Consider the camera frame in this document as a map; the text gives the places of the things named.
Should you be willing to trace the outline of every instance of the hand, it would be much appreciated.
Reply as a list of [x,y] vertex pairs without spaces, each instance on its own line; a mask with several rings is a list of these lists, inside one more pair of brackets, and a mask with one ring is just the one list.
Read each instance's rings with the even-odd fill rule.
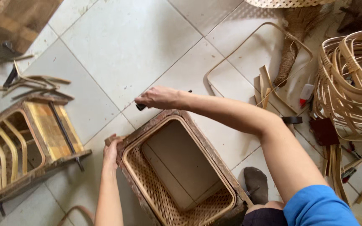
[[148,108],[177,109],[182,92],[165,86],[155,86],[136,97],[135,103],[144,104]]
[[104,146],[103,149],[103,165],[113,166],[114,170],[117,169],[118,165],[115,161],[117,159],[117,144],[122,142],[122,137],[117,137],[117,134],[112,135],[116,137],[110,144],[110,146]]

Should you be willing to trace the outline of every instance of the foot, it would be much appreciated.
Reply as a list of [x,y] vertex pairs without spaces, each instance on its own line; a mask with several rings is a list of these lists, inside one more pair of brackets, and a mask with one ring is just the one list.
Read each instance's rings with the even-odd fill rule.
[[244,168],[245,185],[247,194],[254,205],[268,203],[268,178],[255,167]]

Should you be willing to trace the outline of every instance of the blue sleeve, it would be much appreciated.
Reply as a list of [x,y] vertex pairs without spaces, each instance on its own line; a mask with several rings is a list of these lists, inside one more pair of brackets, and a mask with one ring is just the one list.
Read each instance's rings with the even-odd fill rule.
[[287,202],[283,212],[289,226],[359,226],[350,207],[325,185],[312,185],[299,190]]

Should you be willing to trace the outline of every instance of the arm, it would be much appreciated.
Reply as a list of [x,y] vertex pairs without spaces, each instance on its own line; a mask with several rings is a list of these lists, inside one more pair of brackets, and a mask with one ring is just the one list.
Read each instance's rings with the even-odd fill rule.
[[328,185],[291,131],[270,111],[237,100],[162,86],[151,88],[135,102],[159,109],[191,111],[258,136],[270,174],[285,203],[302,188]]
[[94,222],[96,226],[123,225],[117,176],[115,174],[115,170],[118,167],[117,163],[115,162],[118,142],[120,142],[120,139],[114,140],[109,147],[104,147],[100,192],[98,194],[96,218]]

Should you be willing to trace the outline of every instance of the white tile floor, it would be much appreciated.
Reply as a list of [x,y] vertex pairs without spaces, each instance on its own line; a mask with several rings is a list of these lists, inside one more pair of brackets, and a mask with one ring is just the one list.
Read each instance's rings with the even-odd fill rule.
[[[335,35],[333,31],[341,17],[335,10],[311,32],[305,43],[314,53],[325,36]],[[61,88],[76,97],[66,110],[85,148],[92,149],[93,154],[84,160],[84,173],[77,166],[68,167],[40,186],[5,202],[8,215],[0,216],[0,225],[56,225],[74,205],[95,211],[103,140],[113,133],[131,133],[160,112],[140,112],[133,99],[155,85],[213,94],[204,84],[205,73],[260,24],[282,24],[281,18],[280,10],[256,8],[242,0],[64,0],[27,51],[35,57],[21,61],[18,66],[25,75],[46,74],[72,81]],[[282,42],[283,36],[274,28],[261,28],[210,74],[215,95],[254,104],[259,68],[266,65],[271,77],[276,76]],[[301,51],[293,71],[307,60],[308,56]],[[313,79],[316,65],[313,61],[279,91],[298,111],[298,95],[302,86]],[[0,65],[0,85],[11,69],[12,64]],[[0,93],[0,112],[13,104],[11,97],[24,90],[15,90],[6,97]],[[273,96],[268,110],[280,116],[293,114]],[[304,123],[296,126],[296,137],[321,166],[322,147],[309,131],[307,112],[302,114]],[[268,177],[269,200],[281,200],[256,137],[196,114],[192,117],[243,188],[242,170],[254,166]],[[362,144],[356,146],[362,153]],[[344,155],[344,164],[351,160],[351,156]],[[120,171],[117,175],[125,225],[150,225],[124,176]],[[362,190],[362,165],[344,187],[354,202]],[[362,203],[353,205],[353,211],[362,218]],[[74,212],[66,225],[88,222]]]

